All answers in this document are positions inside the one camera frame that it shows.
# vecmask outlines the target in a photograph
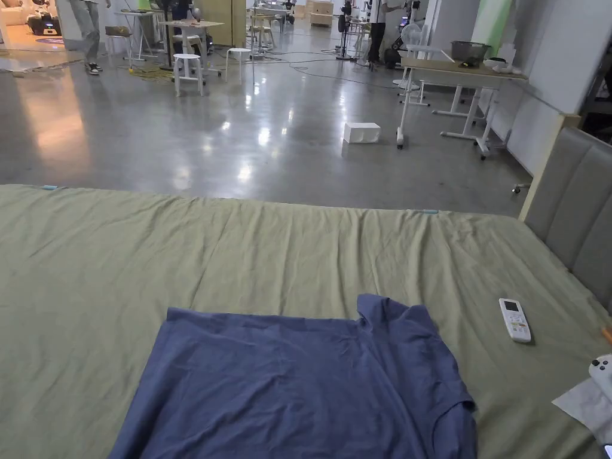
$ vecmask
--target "basket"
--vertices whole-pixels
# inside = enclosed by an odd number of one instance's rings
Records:
[[[450,57],[454,61],[465,62],[468,59],[478,63],[485,60],[485,54],[491,46],[474,42],[451,42]]]

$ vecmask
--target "person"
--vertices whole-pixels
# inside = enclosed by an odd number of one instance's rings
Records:
[[[370,0],[370,36],[372,44],[368,54],[368,61],[377,64],[380,62],[380,47],[384,38],[384,31],[387,26],[387,13],[401,9],[402,6],[390,7],[387,0]]]
[[[96,62],[100,45],[98,4],[94,0],[69,0],[69,2],[78,28],[81,29],[83,51],[85,52],[85,70],[90,75],[99,75],[102,69]],[[111,0],[106,0],[106,7],[111,7]]]

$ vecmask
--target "person's leg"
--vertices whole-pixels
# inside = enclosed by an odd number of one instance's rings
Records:
[[[88,62],[96,63],[98,61],[98,48],[100,47],[100,22],[98,19],[98,4],[93,2],[85,2],[89,10],[91,18],[92,31],[89,34],[89,49],[85,57]]]
[[[370,62],[378,62],[380,60],[380,47],[383,42],[385,23],[373,23],[371,25],[370,34],[372,37],[372,45],[368,54]]]
[[[90,62],[89,50],[91,48],[90,36],[94,33],[94,24],[91,21],[89,8],[83,0],[69,0],[70,8],[75,16],[78,28],[81,30],[83,53],[86,63]]]

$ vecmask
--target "gray upholstered headboard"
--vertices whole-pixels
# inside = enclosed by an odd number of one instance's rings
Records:
[[[574,128],[554,144],[524,222],[612,312],[612,146]]]

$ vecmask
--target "green bed sheet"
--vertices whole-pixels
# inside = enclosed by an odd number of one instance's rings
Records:
[[[599,457],[551,401],[609,351],[607,312],[513,218],[3,185],[0,259],[2,458],[106,457],[168,307],[355,318],[360,293],[427,306],[481,458]]]

